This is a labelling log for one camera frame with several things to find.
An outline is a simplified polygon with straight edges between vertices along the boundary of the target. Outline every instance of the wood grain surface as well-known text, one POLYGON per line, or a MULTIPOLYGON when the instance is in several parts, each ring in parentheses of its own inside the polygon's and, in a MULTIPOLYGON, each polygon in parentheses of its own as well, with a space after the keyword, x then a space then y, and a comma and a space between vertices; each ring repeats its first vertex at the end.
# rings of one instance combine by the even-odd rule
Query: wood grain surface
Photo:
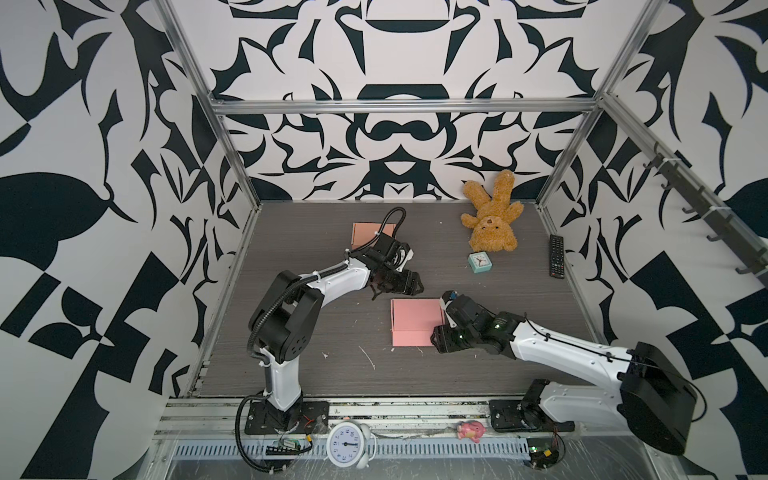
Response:
MULTIPOLYGON (((245 350, 247 324, 275 276, 282 270, 308 273, 338 263, 349 246, 353 222, 380 222, 394 206, 264 204, 201 394, 243 396, 263 389, 263 370, 245 350)), ((491 311, 527 312, 542 326, 590 338, 568 283, 548 276, 548 236, 533 204, 512 224, 518 249, 490 253, 493 268, 478 274, 467 262, 471 231, 459 220, 462 213, 475 212, 471 204, 402 206, 408 215, 397 238, 414 251, 407 267, 421 274, 421 298, 457 290, 491 311)), ((537 378, 583 383, 543 365, 479 349, 442 355, 432 347, 392 351, 389 299, 394 296, 383 294, 376 301, 371 296, 370 289, 348 293, 320 312, 300 356, 306 396, 502 395, 523 393, 537 378)))

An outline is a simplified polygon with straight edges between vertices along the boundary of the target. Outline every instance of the teddy bear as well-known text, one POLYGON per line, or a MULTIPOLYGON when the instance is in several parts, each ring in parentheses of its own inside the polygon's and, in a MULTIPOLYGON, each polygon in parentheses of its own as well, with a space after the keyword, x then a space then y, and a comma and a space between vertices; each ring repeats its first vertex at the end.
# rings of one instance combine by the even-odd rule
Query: teddy bear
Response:
POLYGON ((509 170, 502 170, 493 186, 493 198, 489 197, 483 186, 473 180, 464 184, 464 195, 478 210, 477 217, 462 214, 462 223, 472 228, 469 245, 475 252, 513 251, 518 240, 509 224, 523 213, 520 202, 509 204, 515 175, 509 170))

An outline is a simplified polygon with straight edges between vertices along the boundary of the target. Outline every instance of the pink toy figurine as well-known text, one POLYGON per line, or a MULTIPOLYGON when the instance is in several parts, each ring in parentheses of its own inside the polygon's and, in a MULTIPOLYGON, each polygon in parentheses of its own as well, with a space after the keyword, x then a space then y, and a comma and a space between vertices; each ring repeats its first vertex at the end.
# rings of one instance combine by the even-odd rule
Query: pink toy figurine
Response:
POLYGON ((474 443, 480 443, 480 437, 485 433, 485 427, 480 422, 463 422, 458 424, 458 437, 471 439, 474 443))

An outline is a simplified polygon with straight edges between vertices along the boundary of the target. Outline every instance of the round clock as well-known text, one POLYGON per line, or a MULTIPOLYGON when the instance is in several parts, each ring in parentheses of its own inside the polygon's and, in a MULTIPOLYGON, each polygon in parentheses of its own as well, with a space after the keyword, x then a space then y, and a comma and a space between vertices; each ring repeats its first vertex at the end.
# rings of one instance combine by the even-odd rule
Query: round clock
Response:
POLYGON ((333 427, 328 435, 328 459, 337 467, 351 467, 357 464, 357 468, 365 468, 369 461, 366 442, 371 436, 371 431, 366 425, 341 422, 333 427))

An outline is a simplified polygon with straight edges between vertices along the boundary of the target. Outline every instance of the pink box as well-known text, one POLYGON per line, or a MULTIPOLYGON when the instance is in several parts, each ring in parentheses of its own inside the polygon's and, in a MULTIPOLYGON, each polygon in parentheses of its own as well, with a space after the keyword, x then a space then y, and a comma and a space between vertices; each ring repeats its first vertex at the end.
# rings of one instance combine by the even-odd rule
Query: pink box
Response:
POLYGON ((432 346, 429 337, 443 324, 440 299, 392 299, 392 346, 432 346))
MULTIPOLYGON (((368 240, 371 240, 376 232, 381 227, 379 223, 353 223, 352 224, 352 248, 357 248, 360 245, 365 245, 368 240)), ((388 223, 384 226, 384 233, 392 236, 392 232, 395 230, 394 223, 388 223)))

